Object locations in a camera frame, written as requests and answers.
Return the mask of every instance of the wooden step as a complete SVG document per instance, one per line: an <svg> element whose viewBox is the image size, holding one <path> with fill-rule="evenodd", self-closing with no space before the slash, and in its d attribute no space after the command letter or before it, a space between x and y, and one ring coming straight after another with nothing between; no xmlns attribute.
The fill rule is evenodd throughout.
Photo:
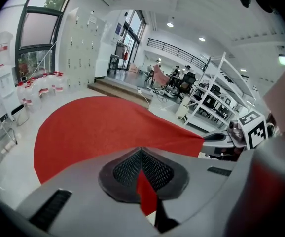
<svg viewBox="0 0 285 237"><path fill-rule="evenodd" d="M139 104L147 109L149 108L149 104L146 102L145 99L142 100L141 98L133 96L132 94L128 94L127 92L117 90L113 87L110 87L110 86L107 86L101 83L95 82L92 84L88 84L88 88L96 92L102 93L106 96L123 98L129 101L132 101L136 104Z"/></svg>
<svg viewBox="0 0 285 237"><path fill-rule="evenodd" d="M102 84L102 85L105 85L105 86L108 86L110 88L113 88L113 89L116 89L118 91L121 91L121 92L124 92L126 94L129 94L129 95L132 95L134 97L137 97L137 98L140 98L144 101L145 98L148 100L148 102L150 103L151 100L152 100L152 96L150 95L147 95L145 93L142 92L142 95L138 93L138 90L137 89L133 89L133 88L130 88L130 87L127 87L125 85L122 85L120 83L116 83L114 81L111 81L111 80L107 80L107 79L97 79L96 80L96 83L98 84Z"/></svg>

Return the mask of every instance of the white cabinet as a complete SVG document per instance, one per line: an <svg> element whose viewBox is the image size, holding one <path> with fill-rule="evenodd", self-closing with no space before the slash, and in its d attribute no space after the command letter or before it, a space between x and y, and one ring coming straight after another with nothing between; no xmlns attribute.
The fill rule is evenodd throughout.
<svg viewBox="0 0 285 237"><path fill-rule="evenodd" d="M94 82L95 64L105 22L79 8L68 13L59 50L59 71L72 89Z"/></svg>

